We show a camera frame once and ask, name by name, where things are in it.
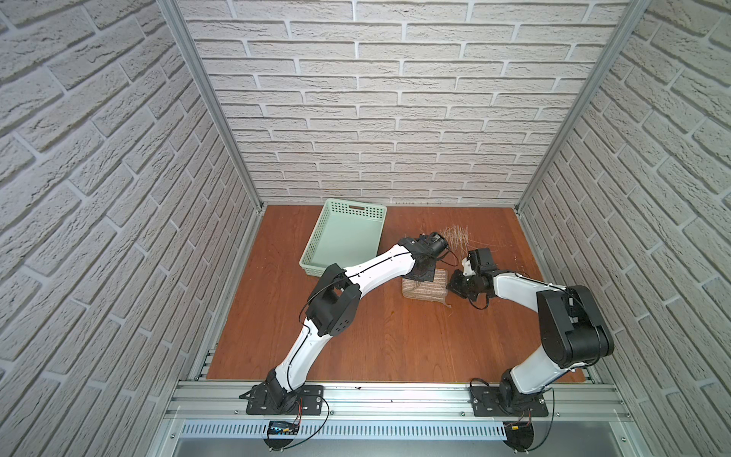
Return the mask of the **striped brown square dishcloth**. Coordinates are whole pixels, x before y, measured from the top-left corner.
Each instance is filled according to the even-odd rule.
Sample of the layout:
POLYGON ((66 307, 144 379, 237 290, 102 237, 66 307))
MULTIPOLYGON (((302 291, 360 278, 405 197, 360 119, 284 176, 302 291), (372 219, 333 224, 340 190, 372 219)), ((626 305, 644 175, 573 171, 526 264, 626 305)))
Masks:
POLYGON ((447 271, 438 268, 435 270, 431 282, 402 280, 402 295, 407 299, 428 301, 447 305, 447 271))

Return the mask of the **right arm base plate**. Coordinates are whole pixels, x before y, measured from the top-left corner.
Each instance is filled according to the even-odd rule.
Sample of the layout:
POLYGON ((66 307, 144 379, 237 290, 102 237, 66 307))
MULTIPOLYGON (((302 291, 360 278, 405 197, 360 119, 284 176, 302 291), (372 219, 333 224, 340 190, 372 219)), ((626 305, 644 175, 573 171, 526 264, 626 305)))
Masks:
POLYGON ((470 387, 468 391, 476 417, 549 416, 546 400, 541 393, 523 394, 505 386, 477 386, 470 387))

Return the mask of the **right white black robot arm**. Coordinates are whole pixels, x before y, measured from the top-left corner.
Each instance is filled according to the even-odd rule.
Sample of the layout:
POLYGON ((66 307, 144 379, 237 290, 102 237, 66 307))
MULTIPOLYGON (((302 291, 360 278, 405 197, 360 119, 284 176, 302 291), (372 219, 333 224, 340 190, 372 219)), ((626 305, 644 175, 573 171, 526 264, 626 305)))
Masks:
POLYGON ((614 352, 605 319, 592 292, 584 286, 553 285, 516 272, 466 275, 456 270, 447 290, 469 302, 483 294, 537 313, 539 348, 506 371, 498 388, 499 404, 505 411, 526 409, 569 371, 591 366, 614 352))

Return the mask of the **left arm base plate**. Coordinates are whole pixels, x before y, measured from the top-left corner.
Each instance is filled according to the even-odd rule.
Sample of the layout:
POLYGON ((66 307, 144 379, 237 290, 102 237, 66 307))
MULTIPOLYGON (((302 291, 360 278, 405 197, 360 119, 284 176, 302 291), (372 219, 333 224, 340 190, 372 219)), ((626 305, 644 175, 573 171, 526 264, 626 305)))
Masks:
POLYGON ((239 398, 247 401, 247 415, 305 415, 319 416, 324 402, 325 388, 321 385, 304 385, 295 392, 285 393, 282 398, 274 395, 264 384, 254 386, 239 398))

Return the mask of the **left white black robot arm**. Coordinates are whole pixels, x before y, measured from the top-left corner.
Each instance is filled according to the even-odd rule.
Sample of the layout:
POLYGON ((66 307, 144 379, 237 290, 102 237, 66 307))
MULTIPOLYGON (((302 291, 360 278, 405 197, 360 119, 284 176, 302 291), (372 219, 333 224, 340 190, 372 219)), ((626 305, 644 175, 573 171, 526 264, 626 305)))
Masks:
POLYGON ((373 289, 403 277, 418 282, 434 279, 436 264, 448 250, 437 232, 405 237, 385 253, 362 264, 326 268, 304 305, 302 331, 286 358, 268 374, 268 399, 287 411, 306 383, 306 376, 327 342, 353 322, 359 303, 373 289))

